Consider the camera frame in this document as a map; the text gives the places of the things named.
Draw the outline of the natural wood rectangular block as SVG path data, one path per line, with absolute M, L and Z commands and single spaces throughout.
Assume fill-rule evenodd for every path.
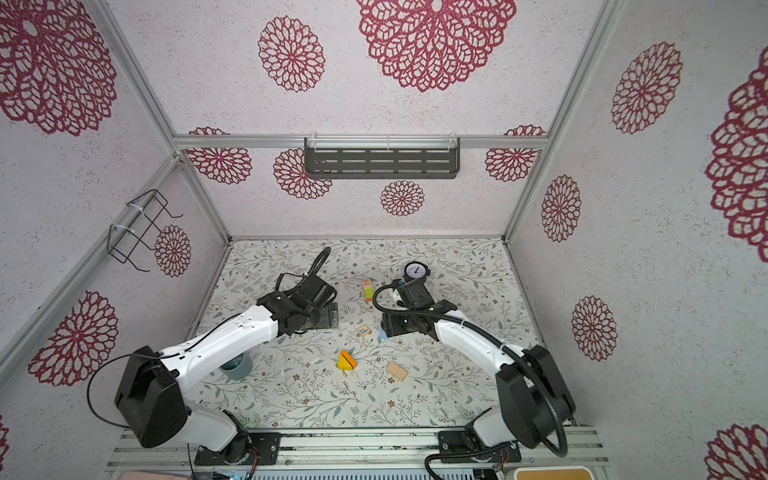
M 398 381 L 404 381 L 408 376 L 407 370 L 396 362 L 389 362 L 386 370 L 393 378 Z

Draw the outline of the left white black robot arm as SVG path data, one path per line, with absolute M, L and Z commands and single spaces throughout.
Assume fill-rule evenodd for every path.
M 261 344 L 316 328 L 336 295 L 332 285 L 310 274 L 287 291 L 265 294 L 206 334 L 159 352 L 136 350 L 115 396 L 126 427 L 146 449 L 179 441 L 201 446 L 224 463 L 244 462 L 253 452 L 246 427 L 231 412 L 188 402 L 186 392 Z

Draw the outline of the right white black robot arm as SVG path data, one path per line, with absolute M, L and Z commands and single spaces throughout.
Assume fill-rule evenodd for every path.
M 567 456 L 565 423 L 576 407 L 546 348 L 522 347 L 496 337 L 455 304 L 436 302 L 419 279 L 377 288 L 372 303 L 382 313 L 381 327 L 388 337 L 426 335 L 454 348 L 494 379 L 498 405 L 466 426 L 471 456 L 489 455 L 513 443 L 543 445 L 560 458 Z

